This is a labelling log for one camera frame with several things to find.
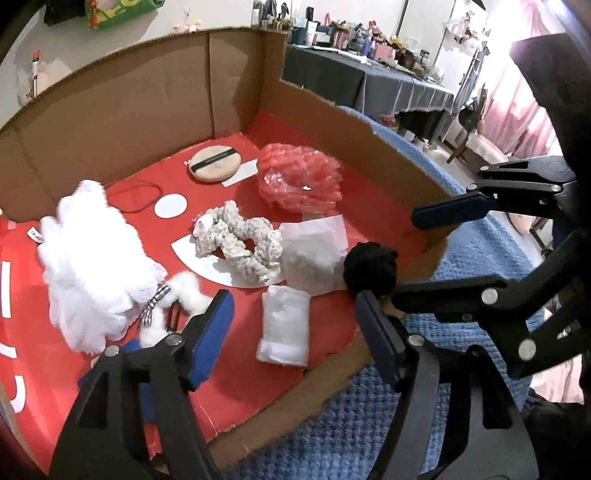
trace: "red plastic bag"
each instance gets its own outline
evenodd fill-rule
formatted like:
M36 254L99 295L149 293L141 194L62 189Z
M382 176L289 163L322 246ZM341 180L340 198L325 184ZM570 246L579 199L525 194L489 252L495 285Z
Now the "red plastic bag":
M290 212L329 213L340 201L340 162L310 147L273 143L259 155L259 194Z

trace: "blue blanket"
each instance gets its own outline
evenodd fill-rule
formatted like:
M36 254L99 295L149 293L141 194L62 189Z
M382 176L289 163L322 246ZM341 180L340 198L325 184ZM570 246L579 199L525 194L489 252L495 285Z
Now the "blue blanket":
M464 189L433 160L391 130L347 109L371 123L376 135L416 163L450 194ZM433 275L434 280L499 274L505 278L523 278L532 265L511 235L492 216L464 223L448 238L449 244ZM490 337L476 323L444 325L430 314L409 315L405 325L435 345L465 350L477 343L490 353L502 372L518 407L527 397L530 380L511 380L505 364ZM542 322L538 313L530 319L530 329ZM384 442L394 417L398 395L368 365L355 375L349 388L336 394L324 411L291 434L263 448L232 470L226 479L365 479ZM449 389L440 386L437 411L423 471L437 465L445 430Z

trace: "checkered ribbon bow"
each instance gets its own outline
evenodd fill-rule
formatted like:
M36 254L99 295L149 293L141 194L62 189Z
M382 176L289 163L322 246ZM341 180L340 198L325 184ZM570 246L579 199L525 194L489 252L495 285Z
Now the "checkered ribbon bow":
M159 286L156 290L156 294L148 300L148 303L142 309L142 313L139 314L139 323L143 327L149 327L152 325L152 311L156 306L156 303L164 298L164 296L170 291L170 287L166 283Z

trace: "table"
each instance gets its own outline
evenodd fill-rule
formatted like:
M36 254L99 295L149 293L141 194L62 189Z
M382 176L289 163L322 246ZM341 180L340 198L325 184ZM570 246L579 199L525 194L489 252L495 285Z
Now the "table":
M401 126L427 140L449 126L453 92L377 62L289 45L283 79L373 119L401 113Z

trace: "black yarn ball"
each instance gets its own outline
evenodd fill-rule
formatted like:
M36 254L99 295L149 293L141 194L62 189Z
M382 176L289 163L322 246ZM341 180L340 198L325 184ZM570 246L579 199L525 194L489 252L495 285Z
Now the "black yarn ball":
M376 242L358 243L345 258L343 278L353 295L370 290L376 298L389 294L396 286L398 253Z

